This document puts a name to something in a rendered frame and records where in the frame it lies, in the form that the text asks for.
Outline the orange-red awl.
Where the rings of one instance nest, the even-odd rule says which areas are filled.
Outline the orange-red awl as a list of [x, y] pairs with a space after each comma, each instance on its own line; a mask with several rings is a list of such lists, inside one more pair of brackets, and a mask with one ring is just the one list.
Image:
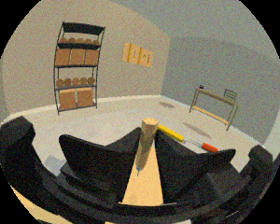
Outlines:
[[210, 150], [210, 152], [217, 152], [217, 148], [208, 146], [206, 143], [203, 143], [202, 149]]

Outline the awl with wooden handle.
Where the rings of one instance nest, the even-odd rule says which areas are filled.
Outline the awl with wooden handle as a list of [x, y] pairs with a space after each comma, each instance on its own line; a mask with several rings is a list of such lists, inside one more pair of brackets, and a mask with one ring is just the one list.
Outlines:
[[137, 175], [139, 175], [140, 171], [144, 171], [144, 167], [147, 165], [148, 153], [150, 153], [152, 141], [154, 141], [158, 127], [158, 121], [148, 117], [143, 119], [143, 123], [141, 123], [139, 147], [137, 147], [135, 158]]

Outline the tan floor panel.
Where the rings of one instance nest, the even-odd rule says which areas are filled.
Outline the tan floor panel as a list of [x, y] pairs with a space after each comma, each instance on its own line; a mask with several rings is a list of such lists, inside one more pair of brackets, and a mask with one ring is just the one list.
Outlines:
[[[118, 202], [128, 205], [160, 205], [162, 200], [162, 191], [159, 176], [158, 161], [156, 161], [155, 149], [151, 147], [150, 153], [148, 153], [147, 165], [144, 167], [144, 171], [140, 171], [137, 175], [136, 164], [133, 164], [132, 175], [130, 175], [128, 187], [126, 187], [126, 193], [124, 194], [124, 202]], [[12, 188], [13, 189], [13, 188]], [[52, 213], [46, 212], [46, 210], [39, 208], [38, 205], [27, 201], [27, 198], [23, 197], [19, 191], [13, 189], [14, 194], [20, 199], [21, 204], [25, 206], [25, 209], [32, 214], [35, 219], [47, 221], [50, 224], [73, 224], [64, 217], [55, 216]]]

